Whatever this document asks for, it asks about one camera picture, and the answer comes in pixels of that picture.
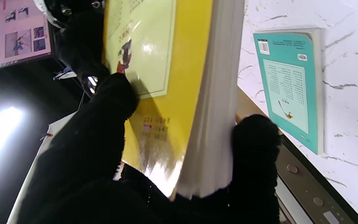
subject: fuzzy black fabric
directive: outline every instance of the fuzzy black fabric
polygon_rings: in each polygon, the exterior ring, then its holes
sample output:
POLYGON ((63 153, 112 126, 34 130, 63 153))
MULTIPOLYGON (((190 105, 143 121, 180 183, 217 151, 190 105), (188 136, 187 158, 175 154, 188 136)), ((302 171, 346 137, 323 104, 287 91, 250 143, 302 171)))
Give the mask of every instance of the fuzzy black fabric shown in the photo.
MULTIPOLYGON (((93 12, 83 16, 101 18, 93 12)), ((177 195, 170 202, 130 166, 119 181, 112 180, 124 148, 124 122, 138 99, 125 75, 109 75, 98 58, 103 26, 87 32, 81 19, 73 17, 58 37, 58 56, 80 80, 93 75, 100 84, 38 158, 18 223, 279 223, 274 187, 280 138, 277 126, 261 115, 233 129, 233 181, 208 197, 177 195)))

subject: white marble surface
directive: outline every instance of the white marble surface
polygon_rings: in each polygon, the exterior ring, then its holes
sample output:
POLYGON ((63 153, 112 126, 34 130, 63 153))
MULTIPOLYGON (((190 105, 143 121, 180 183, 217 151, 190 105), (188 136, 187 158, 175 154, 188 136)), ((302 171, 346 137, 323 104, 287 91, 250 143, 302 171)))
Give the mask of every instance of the white marble surface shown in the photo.
POLYGON ((246 0, 238 85, 266 114, 253 33, 324 30, 324 154, 286 135, 358 213, 358 0, 246 0))

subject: book cover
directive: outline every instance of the book cover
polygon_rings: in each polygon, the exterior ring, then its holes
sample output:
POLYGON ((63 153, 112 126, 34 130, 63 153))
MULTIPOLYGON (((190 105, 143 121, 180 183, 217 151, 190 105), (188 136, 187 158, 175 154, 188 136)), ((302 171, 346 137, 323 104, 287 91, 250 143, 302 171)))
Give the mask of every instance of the book cover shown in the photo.
POLYGON ((318 125, 322 108, 317 106, 321 99, 316 97, 310 35, 266 31, 254 38, 270 119, 315 154, 322 153, 323 127, 318 125))
POLYGON ((105 10, 105 64, 124 72, 141 98, 125 123, 122 160, 167 197, 189 142, 211 14, 211 0, 118 0, 105 10))

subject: screen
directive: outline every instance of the screen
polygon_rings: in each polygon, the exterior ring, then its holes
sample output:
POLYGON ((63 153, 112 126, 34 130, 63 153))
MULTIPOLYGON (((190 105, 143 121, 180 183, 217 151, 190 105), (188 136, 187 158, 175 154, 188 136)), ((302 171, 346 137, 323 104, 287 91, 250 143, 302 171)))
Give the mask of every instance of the screen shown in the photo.
POLYGON ((48 21, 33 0, 0 0, 0 68, 50 54, 48 21))

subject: button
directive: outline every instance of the button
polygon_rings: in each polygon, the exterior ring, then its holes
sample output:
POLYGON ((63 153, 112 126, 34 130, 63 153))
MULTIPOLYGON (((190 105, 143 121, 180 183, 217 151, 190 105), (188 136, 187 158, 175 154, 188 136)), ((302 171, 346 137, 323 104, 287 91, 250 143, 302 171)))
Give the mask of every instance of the button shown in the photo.
POLYGON ((313 199, 313 201, 314 201, 314 203, 316 204, 316 205, 318 205, 318 206, 323 206, 324 205, 324 202, 323 202, 323 200, 321 200, 320 198, 314 198, 313 199))
POLYGON ((287 166, 287 170, 290 171, 291 173, 297 173, 298 172, 298 168, 296 166, 291 165, 291 164, 289 164, 287 166))

